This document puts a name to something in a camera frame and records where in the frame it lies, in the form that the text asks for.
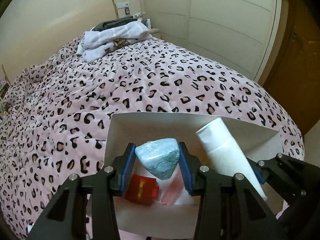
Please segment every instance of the headboard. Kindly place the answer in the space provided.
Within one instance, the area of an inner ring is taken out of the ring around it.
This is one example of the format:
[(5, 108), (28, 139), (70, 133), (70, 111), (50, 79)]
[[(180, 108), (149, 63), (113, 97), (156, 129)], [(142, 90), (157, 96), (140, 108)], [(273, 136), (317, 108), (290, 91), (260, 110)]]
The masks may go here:
[(62, 45), (82, 35), (84, 31), (116, 18), (113, 1), (100, 0), (55, 19), (18, 42), (4, 56), (3, 66), (7, 78), (13, 82), (25, 68), (43, 63), (57, 53)]

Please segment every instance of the folded clothes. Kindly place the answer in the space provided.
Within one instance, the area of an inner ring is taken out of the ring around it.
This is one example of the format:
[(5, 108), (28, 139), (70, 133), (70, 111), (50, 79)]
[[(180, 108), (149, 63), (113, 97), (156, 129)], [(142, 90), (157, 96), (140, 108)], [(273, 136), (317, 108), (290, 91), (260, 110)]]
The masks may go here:
[(87, 49), (98, 48), (114, 39), (139, 39), (146, 33), (149, 33), (148, 28), (141, 22), (135, 21), (102, 32), (84, 32), (81, 45), (84, 51), (86, 51)]
[(77, 56), (81, 56), (81, 55), (83, 54), (83, 52), (84, 52), (84, 49), (83, 49), (83, 47), (82, 47), (82, 45), (81, 45), (81, 42), (80, 42), (79, 45), (78, 45), (78, 49), (77, 49), (76, 55), (77, 55)]
[(96, 49), (88, 49), (82, 53), (82, 58), (87, 63), (92, 63), (95, 60), (102, 58), (106, 54), (113, 52), (117, 49), (120, 49), (125, 46), (133, 45), (141, 41), (146, 41), (152, 39), (152, 36), (149, 33), (144, 34), (139, 39), (114, 39), (111, 42), (108, 42), (105, 45), (102, 45)]
[(111, 20), (111, 21), (107, 21), (107, 22), (102, 22), (100, 24), (98, 24), (97, 26), (95, 26), (92, 30), (95, 32), (102, 32), (104, 30), (108, 30), (111, 28), (115, 28), (115, 27), (119, 27), (119, 26), (123, 26), (126, 25), (129, 22), (135, 22), (138, 19), (134, 18), (133, 16), (126, 16), (117, 20)]

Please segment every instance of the pink translucent object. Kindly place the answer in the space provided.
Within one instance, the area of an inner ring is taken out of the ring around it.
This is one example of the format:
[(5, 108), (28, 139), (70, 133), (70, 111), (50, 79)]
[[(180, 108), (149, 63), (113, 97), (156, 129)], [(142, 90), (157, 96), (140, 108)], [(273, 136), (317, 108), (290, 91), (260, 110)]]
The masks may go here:
[(179, 170), (170, 186), (161, 198), (161, 203), (167, 206), (173, 205), (180, 197), (181, 192), (184, 188), (181, 171)]

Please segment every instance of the white towel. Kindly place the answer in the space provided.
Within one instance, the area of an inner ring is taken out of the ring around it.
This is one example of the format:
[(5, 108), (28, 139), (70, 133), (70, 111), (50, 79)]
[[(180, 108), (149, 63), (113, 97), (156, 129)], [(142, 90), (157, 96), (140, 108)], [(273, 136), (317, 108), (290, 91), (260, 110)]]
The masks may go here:
[[(140, 41), (146, 41), (146, 40), (150, 40), (150, 39), (152, 39), (152, 36), (149, 33), (145, 33), (139, 39), (126, 39), (125, 41), (127, 41), (129, 43), (129, 45), (132, 45), (132, 44), (136, 44)], [(115, 46), (115, 44), (112, 40), (111, 42), (108, 42), (107, 44), (102, 45), (98, 48), (85, 50), (82, 54), (82, 58), (87, 63), (92, 63), (95, 60), (97, 60), (98, 58), (102, 58), (106, 54), (113, 52), (117, 49), (119, 49), (119, 47)]]
[(81, 56), (81, 55), (83, 54), (83, 52), (84, 52), (84, 49), (83, 49), (83, 47), (82, 47), (82, 45), (81, 45), (81, 42), (80, 42), (79, 45), (78, 45), (78, 49), (77, 49), (76, 55), (77, 55), (77, 56)]
[(114, 39), (139, 39), (149, 33), (148, 28), (139, 21), (130, 22), (126, 25), (104, 30), (102, 32), (88, 31), (84, 33), (81, 41), (83, 49), (95, 49), (111, 42)]

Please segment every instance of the wooden frame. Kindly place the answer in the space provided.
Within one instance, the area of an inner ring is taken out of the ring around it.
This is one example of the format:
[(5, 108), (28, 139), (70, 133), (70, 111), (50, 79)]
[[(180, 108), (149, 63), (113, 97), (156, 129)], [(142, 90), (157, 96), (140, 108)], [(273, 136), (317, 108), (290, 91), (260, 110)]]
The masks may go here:
[(281, 46), (283, 38), (284, 38), (284, 32), (286, 30), (288, 11), (289, 11), (289, 0), (282, 0), (281, 1), (281, 10), (280, 10), (280, 19), (279, 19), (279, 25), (278, 25), (276, 37), (275, 37), (267, 64), (264, 67), (263, 72), (262, 72), (262, 74), (259, 78), (259, 81), (258, 81), (258, 84), (261, 86), (263, 86), (268, 75), (270, 74), (270, 71), (271, 71), (273, 64), (276, 60), (276, 57), (279, 53), (279, 49), (280, 49), (280, 46)]
[(284, 37), (282, 39), (282, 43), (281, 43), (279, 52), (277, 54), (276, 60), (270, 70), (268, 77), (266, 78), (266, 81), (263, 84), (263, 88), (267, 91), (268, 91), (268, 87), (270, 86), (270, 82), (273, 79), (273, 76), (275, 75), (276, 71), (278, 70), (278, 67), (281, 63), (283, 56), (284, 56), (287, 45), (289, 42), (291, 42), (291, 37), (293, 34), (293, 29), (294, 29), (294, 15), (295, 15), (295, 10), (296, 10), (296, 4), (297, 4), (297, 0), (289, 0), (289, 10), (288, 10), (287, 24), (286, 24), (286, 28), (284, 31)]
[(9, 80), (9, 78), (8, 78), (8, 76), (7, 76), (7, 73), (5, 72), (5, 69), (4, 69), (3, 64), (1, 64), (1, 67), (2, 67), (2, 71), (3, 71), (3, 73), (4, 73), (4, 78), (5, 78), (5, 80), (8, 82), (9, 85), (11, 85), (10, 80)]
[(40, 65), (72, 39), (103, 21), (116, 18), (112, 0), (101, 0), (53, 20), (21, 40), (4, 56), (6, 78), (13, 82), (25, 68)]

